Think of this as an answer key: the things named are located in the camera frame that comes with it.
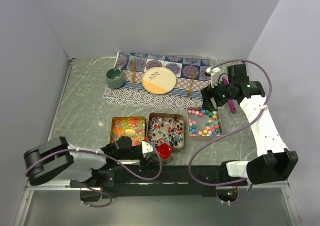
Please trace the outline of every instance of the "square container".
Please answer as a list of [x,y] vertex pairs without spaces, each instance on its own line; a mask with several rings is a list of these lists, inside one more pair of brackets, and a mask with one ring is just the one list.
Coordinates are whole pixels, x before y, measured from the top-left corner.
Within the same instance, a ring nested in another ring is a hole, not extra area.
[[178,132],[181,132],[180,136],[182,138],[181,142],[180,142],[180,145],[177,145],[177,146],[171,146],[171,149],[173,152],[180,152],[183,147],[184,147],[184,144],[185,144],[185,134],[184,134],[184,131],[185,131],[185,121],[184,121],[184,117],[183,115],[179,115],[179,114],[168,114],[168,113],[155,113],[155,112],[152,112],[149,114],[149,119],[148,119],[148,128],[147,128],[147,133],[146,135],[150,138],[150,136],[152,137],[151,140],[159,140],[162,136],[163,136],[163,133],[168,135],[169,132],[168,132],[168,127],[171,126],[169,124],[164,124],[163,127],[160,127],[158,130],[161,130],[161,133],[157,133],[155,136],[152,135],[152,132],[151,132],[151,128],[152,128],[152,119],[156,118],[156,117],[159,117],[161,119],[165,119],[166,121],[169,121],[169,119],[171,119],[171,121],[173,121],[175,118],[179,121],[179,124],[182,123],[182,130],[178,131]]
[[189,132],[189,119],[191,119],[191,121],[196,121],[196,134],[199,131],[203,131],[206,128],[206,123],[208,122],[209,119],[212,120],[212,124],[210,125],[210,128],[212,128],[214,126],[213,122],[215,121],[215,119],[213,119],[212,117],[209,117],[208,115],[204,115],[203,117],[200,117],[199,115],[193,115],[193,114],[189,114],[188,111],[189,110],[194,110],[194,111],[202,111],[202,107],[188,107],[187,108],[187,125],[188,125],[188,129],[187,129],[187,138],[190,140],[197,140],[197,141],[211,141],[213,139],[215,139],[216,137],[219,137],[223,134],[223,128],[222,128],[222,122],[221,122],[221,118],[220,118],[220,114],[219,114],[219,110],[217,109],[217,121],[219,122],[220,125],[220,135],[210,135],[210,136],[192,136]]
[[133,146],[141,144],[141,141],[146,137],[146,129],[146,118],[143,116],[113,117],[110,130],[110,143],[126,135],[132,139]]

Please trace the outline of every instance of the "red round object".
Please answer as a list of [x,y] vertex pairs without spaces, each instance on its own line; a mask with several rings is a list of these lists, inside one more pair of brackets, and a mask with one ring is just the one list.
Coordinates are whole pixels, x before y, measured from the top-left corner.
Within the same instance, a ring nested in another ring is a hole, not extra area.
[[172,149],[167,144],[159,145],[157,150],[159,152],[160,157],[163,158],[163,159],[169,158],[171,156],[171,154],[172,154]]

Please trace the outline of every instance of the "box of colorful candy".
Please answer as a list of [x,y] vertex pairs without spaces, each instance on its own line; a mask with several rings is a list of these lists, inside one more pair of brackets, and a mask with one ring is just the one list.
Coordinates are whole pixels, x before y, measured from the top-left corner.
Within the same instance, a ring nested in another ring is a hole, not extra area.
[[139,145],[146,137],[145,117],[113,117],[110,143],[113,143],[121,136],[126,135],[132,139],[132,145]]
[[219,111],[209,112],[201,107],[188,107],[187,111],[189,138],[193,140],[212,140],[213,137],[222,135]]
[[180,152],[184,147],[185,123],[183,115],[150,113],[147,136],[156,146],[167,144],[173,152]]

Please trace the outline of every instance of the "wooden fork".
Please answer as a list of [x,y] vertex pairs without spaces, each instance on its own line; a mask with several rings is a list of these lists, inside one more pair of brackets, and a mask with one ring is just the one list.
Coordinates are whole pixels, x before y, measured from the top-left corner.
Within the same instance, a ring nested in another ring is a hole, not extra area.
[[194,74],[192,75],[192,79],[191,79],[191,84],[190,84],[189,90],[186,92],[186,94],[187,94],[188,96],[192,96],[192,90],[191,90],[191,88],[192,88],[192,84],[194,83],[193,81],[195,80],[195,78],[196,78],[196,74],[194,73]]

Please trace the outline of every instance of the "golden utensil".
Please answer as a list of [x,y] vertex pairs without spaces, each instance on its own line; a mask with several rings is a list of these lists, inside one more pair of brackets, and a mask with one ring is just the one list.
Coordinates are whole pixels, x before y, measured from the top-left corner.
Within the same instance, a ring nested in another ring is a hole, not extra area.
[[136,81],[136,60],[132,60],[132,87],[135,85]]
[[194,83],[193,81],[195,80],[195,78],[196,78],[196,74],[194,73],[194,74],[192,75],[192,79],[191,79],[191,84],[190,84],[189,90],[186,92],[186,94],[187,94],[188,96],[192,96],[192,90],[191,90],[191,88],[192,88],[192,84]]

